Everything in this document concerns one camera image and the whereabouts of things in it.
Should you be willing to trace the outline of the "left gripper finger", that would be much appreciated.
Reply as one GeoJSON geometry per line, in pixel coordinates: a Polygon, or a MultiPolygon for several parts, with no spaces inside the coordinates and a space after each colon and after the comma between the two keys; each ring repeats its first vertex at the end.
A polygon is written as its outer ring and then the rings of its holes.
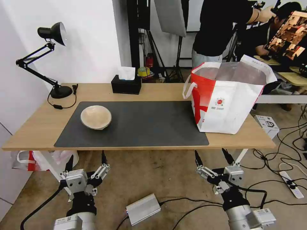
{"type": "Polygon", "coordinates": [[[71,155],[70,159],[68,160],[68,162],[66,163],[65,165],[65,169],[62,173],[60,173],[60,178],[61,180],[65,179],[66,176],[68,175],[68,173],[70,171],[72,171],[72,168],[73,168],[73,161],[74,161],[74,156],[71,155]]]}
{"type": "Polygon", "coordinates": [[[103,150],[101,153],[101,166],[91,175],[91,179],[103,180],[109,170],[110,164],[108,164],[105,152],[103,150]]]}

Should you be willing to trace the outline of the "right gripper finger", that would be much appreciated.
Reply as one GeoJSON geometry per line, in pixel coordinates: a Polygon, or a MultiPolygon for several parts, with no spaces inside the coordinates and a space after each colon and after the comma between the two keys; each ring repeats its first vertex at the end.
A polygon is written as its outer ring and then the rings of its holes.
{"type": "Polygon", "coordinates": [[[217,173],[203,165],[203,162],[197,150],[194,151],[194,154],[195,154],[196,172],[206,180],[216,179],[217,173]]]}
{"type": "Polygon", "coordinates": [[[234,159],[233,156],[228,152],[227,149],[222,148],[222,153],[227,161],[227,163],[229,164],[229,166],[236,166],[236,167],[240,167],[241,164],[238,161],[238,159],[234,159]]]}

